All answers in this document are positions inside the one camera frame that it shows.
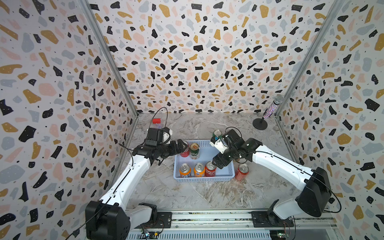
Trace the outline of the green and cream can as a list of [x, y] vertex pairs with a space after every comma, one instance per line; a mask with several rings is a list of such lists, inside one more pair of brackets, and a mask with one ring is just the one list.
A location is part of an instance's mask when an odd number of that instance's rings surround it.
[[200, 146], [197, 143], [190, 145], [190, 158], [197, 160], [200, 157]]

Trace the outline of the red soda can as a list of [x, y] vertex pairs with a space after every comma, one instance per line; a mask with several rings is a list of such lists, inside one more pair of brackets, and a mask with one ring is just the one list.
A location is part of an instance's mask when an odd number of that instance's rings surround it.
[[206, 177], [215, 177], [216, 176], [217, 166], [213, 164], [212, 161], [207, 162], [205, 166], [205, 176]]
[[235, 179], [237, 181], [242, 181], [248, 174], [249, 174], [248, 165], [247, 164], [239, 164], [237, 171], [236, 171]]

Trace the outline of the green soda can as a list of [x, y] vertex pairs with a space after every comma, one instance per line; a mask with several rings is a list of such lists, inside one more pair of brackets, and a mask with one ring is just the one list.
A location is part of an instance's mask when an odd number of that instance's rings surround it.
[[223, 133], [221, 130], [219, 130], [219, 129], [214, 130], [213, 136], [212, 136], [212, 141], [216, 142], [217, 140], [219, 140], [222, 137], [222, 135], [223, 135]]

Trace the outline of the red soda can front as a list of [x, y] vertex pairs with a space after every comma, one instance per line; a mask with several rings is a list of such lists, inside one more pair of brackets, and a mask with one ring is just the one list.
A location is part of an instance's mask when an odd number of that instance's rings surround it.
[[217, 166], [213, 164], [212, 161], [207, 162], [205, 166], [205, 176], [206, 177], [215, 177], [216, 176]]

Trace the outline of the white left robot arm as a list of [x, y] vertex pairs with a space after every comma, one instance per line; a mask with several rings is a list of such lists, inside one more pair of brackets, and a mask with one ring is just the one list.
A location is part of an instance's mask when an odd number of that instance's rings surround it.
[[186, 151], [183, 140], [167, 144], [143, 142], [134, 148], [130, 163], [117, 182], [98, 201], [91, 201], [85, 210], [86, 235], [89, 240], [125, 240], [130, 230], [147, 223], [156, 210], [154, 205], [144, 204], [127, 210], [129, 199], [139, 181], [154, 161]]

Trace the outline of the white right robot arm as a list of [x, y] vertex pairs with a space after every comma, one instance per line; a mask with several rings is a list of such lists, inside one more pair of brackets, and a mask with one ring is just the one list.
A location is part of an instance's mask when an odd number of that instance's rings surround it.
[[272, 225], [289, 217], [307, 214], [319, 218], [332, 195], [327, 172], [297, 164], [269, 149], [262, 142], [249, 138], [244, 140], [236, 131], [229, 130], [222, 136], [213, 135], [210, 145], [219, 153], [213, 157], [213, 165], [222, 169], [238, 159], [261, 165], [289, 181], [300, 192], [287, 200], [275, 200], [267, 210], [267, 219]]

